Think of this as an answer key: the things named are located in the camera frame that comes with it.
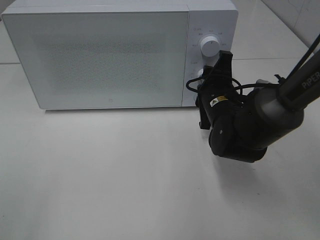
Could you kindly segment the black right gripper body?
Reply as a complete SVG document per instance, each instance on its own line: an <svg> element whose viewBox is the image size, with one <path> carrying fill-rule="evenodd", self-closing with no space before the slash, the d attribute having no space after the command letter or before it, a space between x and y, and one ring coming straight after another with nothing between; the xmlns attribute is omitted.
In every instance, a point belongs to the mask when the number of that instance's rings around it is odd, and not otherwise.
<svg viewBox="0 0 320 240"><path fill-rule="evenodd" d="M204 66L203 75L196 89L195 105L205 110L210 125L217 121L230 121L232 125L247 122L247 96L245 86L232 75L214 74L213 66Z"/></svg>

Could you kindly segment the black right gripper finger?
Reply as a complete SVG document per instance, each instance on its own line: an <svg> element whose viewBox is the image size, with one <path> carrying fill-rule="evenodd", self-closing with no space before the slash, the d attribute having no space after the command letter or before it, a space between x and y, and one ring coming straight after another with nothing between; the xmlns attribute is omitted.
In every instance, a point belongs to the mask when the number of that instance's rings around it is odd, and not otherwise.
<svg viewBox="0 0 320 240"><path fill-rule="evenodd" d="M232 75L233 54L230 51L220 50L219 58L213 67L213 73L219 75Z"/></svg>
<svg viewBox="0 0 320 240"><path fill-rule="evenodd" d="M200 122L199 122L200 129L209 130L210 129L210 121L208 119L206 111L203 109L200 109L199 114L200 114Z"/></svg>

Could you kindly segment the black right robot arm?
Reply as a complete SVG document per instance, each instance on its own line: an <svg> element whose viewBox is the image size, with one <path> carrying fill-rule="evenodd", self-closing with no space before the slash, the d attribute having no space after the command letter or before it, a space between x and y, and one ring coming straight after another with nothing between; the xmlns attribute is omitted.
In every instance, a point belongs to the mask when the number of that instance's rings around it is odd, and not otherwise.
<svg viewBox="0 0 320 240"><path fill-rule="evenodd" d="M277 83L240 84L232 76L233 55L221 51L205 66L196 89L199 127L209 131L214 155L241 162L260 160L268 147L297 129L305 108L320 96L320 40L316 38L287 77Z"/></svg>

